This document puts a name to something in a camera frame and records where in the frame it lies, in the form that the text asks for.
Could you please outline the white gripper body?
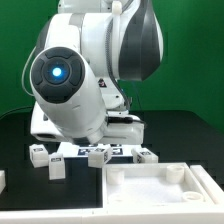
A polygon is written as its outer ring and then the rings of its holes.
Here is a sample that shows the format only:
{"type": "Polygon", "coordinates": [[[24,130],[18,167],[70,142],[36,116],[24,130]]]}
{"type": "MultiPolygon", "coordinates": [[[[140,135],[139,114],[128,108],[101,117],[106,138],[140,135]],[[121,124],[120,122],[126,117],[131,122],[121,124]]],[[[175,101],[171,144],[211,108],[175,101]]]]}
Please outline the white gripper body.
{"type": "Polygon", "coordinates": [[[75,145],[87,144],[125,144],[141,145],[144,137],[144,123],[137,117],[128,114],[109,115],[109,122],[101,133],[89,137],[71,138],[62,134],[53,122],[35,104],[31,118],[31,134],[40,141],[69,142],[75,145]]]}

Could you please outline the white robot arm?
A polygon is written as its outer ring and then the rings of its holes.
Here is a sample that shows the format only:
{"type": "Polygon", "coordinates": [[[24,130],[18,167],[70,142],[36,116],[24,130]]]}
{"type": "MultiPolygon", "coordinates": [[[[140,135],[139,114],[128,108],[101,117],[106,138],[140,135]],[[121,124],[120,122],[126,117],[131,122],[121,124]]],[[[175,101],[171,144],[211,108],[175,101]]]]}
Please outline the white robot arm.
{"type": "Polygon", "coordinates": [[[59,0],[30,68],[32,135],[72,144],[141,144],[144,124],[130,115],[118,83],[145,80],[162,56],[152,0],[59,0]]]}

